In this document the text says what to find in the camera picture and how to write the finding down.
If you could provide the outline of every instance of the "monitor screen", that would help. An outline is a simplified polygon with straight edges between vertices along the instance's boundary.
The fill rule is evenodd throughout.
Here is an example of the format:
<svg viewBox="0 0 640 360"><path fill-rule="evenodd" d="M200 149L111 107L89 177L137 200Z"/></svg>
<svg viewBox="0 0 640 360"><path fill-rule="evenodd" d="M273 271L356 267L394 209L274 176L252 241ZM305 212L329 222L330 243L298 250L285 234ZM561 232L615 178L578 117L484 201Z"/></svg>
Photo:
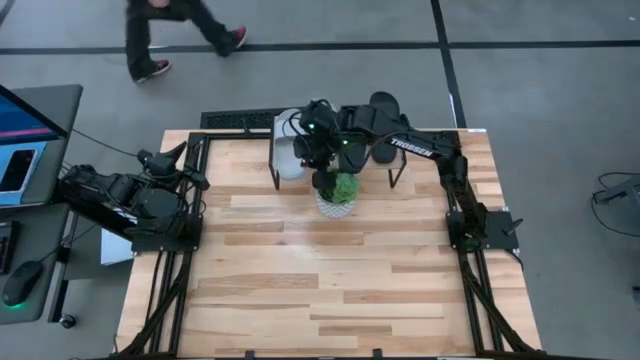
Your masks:
<svg viewBox="0 0 640 360"><path fill-rule="evenodd" d="M47 120L38 117L44 115L15 95L0 94L0 145L57 139L58 133L47 126Z"/></svg>

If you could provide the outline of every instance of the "black pants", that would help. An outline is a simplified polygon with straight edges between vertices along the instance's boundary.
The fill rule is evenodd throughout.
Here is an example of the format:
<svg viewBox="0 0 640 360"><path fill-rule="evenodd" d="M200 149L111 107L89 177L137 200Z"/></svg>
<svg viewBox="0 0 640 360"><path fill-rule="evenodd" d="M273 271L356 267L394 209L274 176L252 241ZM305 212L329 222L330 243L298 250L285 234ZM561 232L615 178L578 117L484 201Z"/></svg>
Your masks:
<svg viewBox="0 0 640 360"><path fill-rule="evenodd" d="M155 70L155 64L149 56L149 20L155 19L193 21L216 50L223 49L229 42L227 28L213 18L202 0L171 0L171 4L162 9L154 8L147 0L129 0L126 53L133 78L147 76Z"/></svg>

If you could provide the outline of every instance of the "white pot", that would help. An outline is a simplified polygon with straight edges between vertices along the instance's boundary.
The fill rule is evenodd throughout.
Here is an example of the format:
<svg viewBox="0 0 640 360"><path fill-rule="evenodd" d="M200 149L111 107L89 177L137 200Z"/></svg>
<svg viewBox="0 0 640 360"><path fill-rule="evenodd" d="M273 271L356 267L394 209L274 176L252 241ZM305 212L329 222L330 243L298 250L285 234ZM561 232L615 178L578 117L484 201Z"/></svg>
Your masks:
<svg viewBox="0 0 640 360"><path fill-rule="evenodd" d="M353 208L356 206L356 201L352 200L348 203L344 204L334 204L326 201L322 198L318 190L314 190L316 194L316 205L318 205L318 210L322 213L322 215L332 218L332 219L340 219L351 213Z"/></svg>

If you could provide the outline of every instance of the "computer mouse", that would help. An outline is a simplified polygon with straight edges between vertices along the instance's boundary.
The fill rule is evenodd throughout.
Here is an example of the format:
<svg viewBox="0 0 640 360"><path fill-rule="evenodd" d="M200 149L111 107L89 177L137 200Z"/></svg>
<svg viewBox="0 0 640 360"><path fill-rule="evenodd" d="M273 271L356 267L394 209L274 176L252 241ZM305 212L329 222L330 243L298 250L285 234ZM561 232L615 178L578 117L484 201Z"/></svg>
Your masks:
<svg viewBox="0 0 640 360"><path fill-rule="evenodd" d="M23 303L40 279L44 266L40 261L26 261L9 276L2 290L2 301L7 306Z"/></svg>

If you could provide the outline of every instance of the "green light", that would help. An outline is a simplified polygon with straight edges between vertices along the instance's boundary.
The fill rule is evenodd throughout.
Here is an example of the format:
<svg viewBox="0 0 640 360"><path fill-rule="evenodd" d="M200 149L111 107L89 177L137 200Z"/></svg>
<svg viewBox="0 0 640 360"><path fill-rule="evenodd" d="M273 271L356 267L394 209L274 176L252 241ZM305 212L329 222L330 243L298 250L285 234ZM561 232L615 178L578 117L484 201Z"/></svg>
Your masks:
<svg viewBox="0 0 640 360"><path fill-rule="evenodd" d="M18 305L13 305L13 306L7 306L9 309L11 310L18 310L18 309L22 309L24 307L24 303L20 303Z"/></svg>

